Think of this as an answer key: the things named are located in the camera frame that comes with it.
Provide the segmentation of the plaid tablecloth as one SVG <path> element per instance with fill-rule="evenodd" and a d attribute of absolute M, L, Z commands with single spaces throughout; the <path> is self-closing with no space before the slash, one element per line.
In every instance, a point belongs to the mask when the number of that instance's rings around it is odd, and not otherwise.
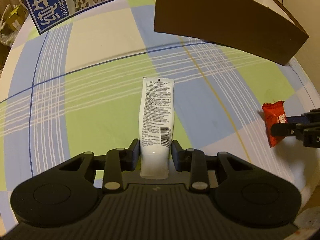
<path fill-rule="evenodd" d="M 264 103 L 287 115 L 319 106 L 300 64 L 285 66 L 195 38 L 156 33 L 154 0 L 116 0 L 44 34 L 27 19 L 1 75 L 1 219 L 17 223 L 10 195 L 21 182 L 79 153 L 105 154 L 139 136 L 144 77 L 174 79 L 174 139 L 207 154 L 227 151 L 296 185 L 307 202 L 319 150 L 295 138 L 268 145 Z"/>

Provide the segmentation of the white cream tube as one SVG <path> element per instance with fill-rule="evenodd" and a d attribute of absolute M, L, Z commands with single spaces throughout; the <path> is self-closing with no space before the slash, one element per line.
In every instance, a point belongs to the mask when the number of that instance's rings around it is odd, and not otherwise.
<path fill-rule="evenodd" d="M 174 80 L 159 77 L 143 78 L 139 109 L 142 178 L 167 179 L 173 129 Z"/>

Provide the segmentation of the red candy wrapper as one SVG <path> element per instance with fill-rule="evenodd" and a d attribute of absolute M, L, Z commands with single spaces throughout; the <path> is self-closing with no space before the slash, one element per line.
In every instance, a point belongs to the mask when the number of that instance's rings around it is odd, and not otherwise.
<path fill-rule="evenodd" d="M 268 143 L 270 148 L 276 146 L 276 144 L 278 144 L 285 138 L 280 136 L 273 136 L 271 134 L 272 125 L 279 123 L 287 123 L 283 103 L 284 101 L 277 101 L 275 103 L 264 103 L 262 105 L 266 125 L 266 134 L 268 136 Z"/>

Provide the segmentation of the brown cardboard box white inside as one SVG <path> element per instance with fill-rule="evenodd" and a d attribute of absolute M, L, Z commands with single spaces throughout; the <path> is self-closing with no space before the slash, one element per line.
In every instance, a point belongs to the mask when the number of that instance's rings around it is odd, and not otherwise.
<path fill-rule="evenodd" d="M 278 0 L 156 0 L 154 30 L 287 64 L 309 38 Z"/>

